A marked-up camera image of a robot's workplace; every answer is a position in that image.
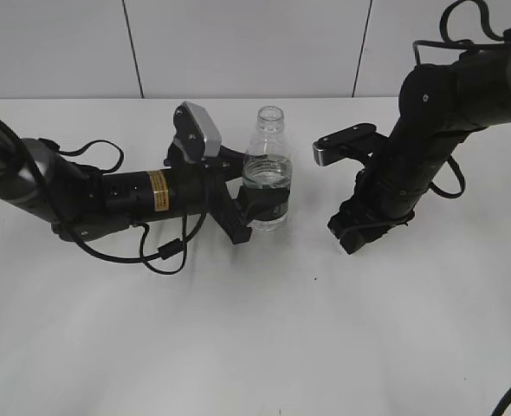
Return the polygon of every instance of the yellow label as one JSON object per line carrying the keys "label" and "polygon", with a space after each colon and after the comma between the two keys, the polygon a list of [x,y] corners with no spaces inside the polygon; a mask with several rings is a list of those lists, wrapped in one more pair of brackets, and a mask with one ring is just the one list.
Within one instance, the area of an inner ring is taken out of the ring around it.
{"label": "yellow label", "polygon": [[150,171],[153,190],[153,210],[155,212],[169,211],[169,188],[163,171]]}

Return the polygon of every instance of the water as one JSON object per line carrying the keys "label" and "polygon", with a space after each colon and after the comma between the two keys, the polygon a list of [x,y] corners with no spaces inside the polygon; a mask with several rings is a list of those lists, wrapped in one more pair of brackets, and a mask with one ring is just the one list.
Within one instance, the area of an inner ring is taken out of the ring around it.
{"label": "water", "polygon": [[[290,188],[292,162],[284,156],[266,154],[252,156],[244,164],[243,182],[248,188]],[[287,219],[288,203],[276,206],[269,214],[256,217],[250,226],[259,231],[272,231]]]}

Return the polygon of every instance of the white tabletop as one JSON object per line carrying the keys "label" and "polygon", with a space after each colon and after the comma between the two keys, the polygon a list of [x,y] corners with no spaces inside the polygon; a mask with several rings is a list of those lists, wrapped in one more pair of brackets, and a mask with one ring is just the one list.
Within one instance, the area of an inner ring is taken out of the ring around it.
{"label": "white tabletop", "polygon": [[[360,122],[388,134],[397,101],[195,102],[238,150],[259,107],[284,109],[288,223],[233,246],[208,219],[184,272],[164,277],[91,258],[0,201],[0,415],[489,415],[511,385],[511,125],[456,151],[463,198],[426,195],[409,227],[348,256],[327,221],[359,165],[318,167],[311,145]],[[123,172],[151,170],[179,103],[0,101],[0,117],[63,149],[113,140]],[[456,189],[448,169],[438,182]],[[179,222],[153,228],[149,250]],[[139,233],[94,246],[134,256]]]}

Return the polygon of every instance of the plastic water bottle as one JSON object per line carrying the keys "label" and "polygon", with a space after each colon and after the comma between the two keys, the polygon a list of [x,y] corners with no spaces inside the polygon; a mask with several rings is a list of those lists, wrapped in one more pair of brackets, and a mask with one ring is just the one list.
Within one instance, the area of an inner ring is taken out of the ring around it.
{"label": "plastic water bottle", "polygon": [[[267,106],[259,110],[257,128],[244,160],[244,186],[256,189],[290,188],[292,162],[284,129],[284,113],[280,108]],[[276,230],[287,215],[288,203],[256,217],[250,226],[259,231]]]}

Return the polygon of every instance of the white wall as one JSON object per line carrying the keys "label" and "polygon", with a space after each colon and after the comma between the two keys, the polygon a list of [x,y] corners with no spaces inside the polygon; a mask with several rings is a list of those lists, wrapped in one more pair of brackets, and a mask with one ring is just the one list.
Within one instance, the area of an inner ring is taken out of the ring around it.
{"label": "white wall", "polygon": [[[511,27],[511,0],[487,0],[493,30]],[[404,78],[415,66],[411,44],[417,39],[440,40],[440,16],[454,0],[373,0],[360,67],[357,96],[398,95]],[[459,6],[450,18],[452,39],[491,42],[481,31],[473,3]],[[457,52],[423,49],[424,62],[450,63]]]}
{"label": "white wall", "polygon": [[0,0],[0,98],[139,97],[120,0]]}
{"label": "white wall", "polygon": [[146,96],[348,96],[369,0],[127,6]]}
{"label": "white wall", "polygon": [[[452,0],[125,0],[146,97],[398,94]],[[489,0],[497,32],[511,0]],[[482,39],[474,4],[455,38]],[[428,62],[455,53],[424,49]],[[0,98],[141,96],[123,0],[0,0]]]}

